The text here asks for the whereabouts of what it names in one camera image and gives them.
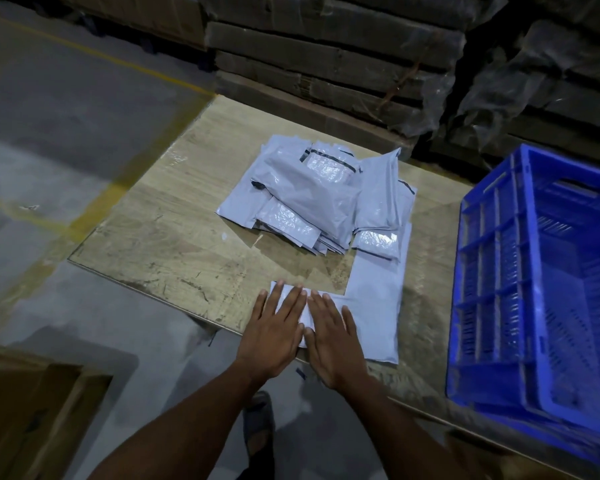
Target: foot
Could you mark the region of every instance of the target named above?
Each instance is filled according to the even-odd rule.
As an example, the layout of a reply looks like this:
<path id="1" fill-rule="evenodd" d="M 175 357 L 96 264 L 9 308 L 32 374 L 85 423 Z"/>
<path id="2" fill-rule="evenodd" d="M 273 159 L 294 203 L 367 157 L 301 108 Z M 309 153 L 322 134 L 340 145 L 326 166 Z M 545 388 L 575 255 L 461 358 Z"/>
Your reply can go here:
<path id="1" fill-rule="evenodd" d="M 258 391 L 249 405 L 243 409 L 244 443 L 252 458 L 258 451 L 273 443 L 273 409 L 271 398 L 265 391 Z"/>

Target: left hand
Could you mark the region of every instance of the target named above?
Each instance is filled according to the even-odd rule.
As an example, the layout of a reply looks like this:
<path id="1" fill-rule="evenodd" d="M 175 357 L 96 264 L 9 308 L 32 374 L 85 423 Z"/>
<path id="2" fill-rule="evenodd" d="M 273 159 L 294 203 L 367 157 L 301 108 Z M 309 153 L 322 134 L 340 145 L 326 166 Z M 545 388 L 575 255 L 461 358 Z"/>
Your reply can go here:
<path id="1" fill-rule="evenodd" d="M 267 291 L 260 291 L 235 359 L 262 384 L 291 363 L 303 336 L 304 325 L 298 321 L 306 304 L 306 291 L 301 285 L 295 286 L 276 313 L 284 284 L 276 283 L 269 300 Z"/>

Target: wooden table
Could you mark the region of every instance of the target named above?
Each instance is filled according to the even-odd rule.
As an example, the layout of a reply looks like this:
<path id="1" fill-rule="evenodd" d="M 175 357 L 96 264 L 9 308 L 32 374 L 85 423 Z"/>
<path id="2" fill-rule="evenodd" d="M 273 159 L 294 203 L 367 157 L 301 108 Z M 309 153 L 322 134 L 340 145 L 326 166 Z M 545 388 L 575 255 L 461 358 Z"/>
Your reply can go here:
<path id="1" fill-rule="evenodd" d="M 376 153 L 217 96 L 115 206 L 70 260 L 216 326 L 241 333 L 272 280 L 343 294 L 354 251 L 327 257 L 247 230 L 215 210 L 272 134 Z M 406 163 L 418 188 L 399 317 L 400 364 L 369 362 L 392 398 L 419 414 L 580 477 L 597 469 L 445 399 L 459 206 L 469 185 Z"/>

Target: skin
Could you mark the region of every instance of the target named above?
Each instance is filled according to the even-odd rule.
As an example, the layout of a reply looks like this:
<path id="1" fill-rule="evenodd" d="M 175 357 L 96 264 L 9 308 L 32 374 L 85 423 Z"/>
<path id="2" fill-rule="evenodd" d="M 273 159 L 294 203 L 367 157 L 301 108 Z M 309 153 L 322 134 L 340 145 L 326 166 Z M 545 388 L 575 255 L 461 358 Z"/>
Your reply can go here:
<path id="1" fill-rule="evenodd" d="M 380 383 L 368 375 L 349 309 L 343 307 L 341 316 L 327 294 L 307 297 L 298 285 L 276 312 L 283 284 L 276 284 L 268 300 L 266 290 L 259 293 L 231 366 L 140 428 L 89 480 L 207 478 L 238 414 L 295 358 L 303 333 L 312 367 L 356 412 L 390 479 L 468 478 L 451 454 L 389 401 Z M 299 323 L 305 305 L 315 331 Z"/>

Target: concrete floor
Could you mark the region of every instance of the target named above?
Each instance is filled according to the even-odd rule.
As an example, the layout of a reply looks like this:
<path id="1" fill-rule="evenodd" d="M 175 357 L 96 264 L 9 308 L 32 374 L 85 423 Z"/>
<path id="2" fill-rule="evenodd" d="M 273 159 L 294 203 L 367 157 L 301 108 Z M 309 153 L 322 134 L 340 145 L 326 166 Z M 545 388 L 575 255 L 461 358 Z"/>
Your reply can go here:
<path id="1" fill-rule="evenodd" d="M 65 261 L 211 90 L 193 64 L 0 2 L 0 344 L 114 375 L 67 479 L 235 357 L 238 336 L 210 342 L 184 314 Z M 355 414 L 309 368 L 294 362 L 265 389 L 279 478 L 385 478 Z M 211 478 L 246 467 L 241 431 L 238 419 Z"/>

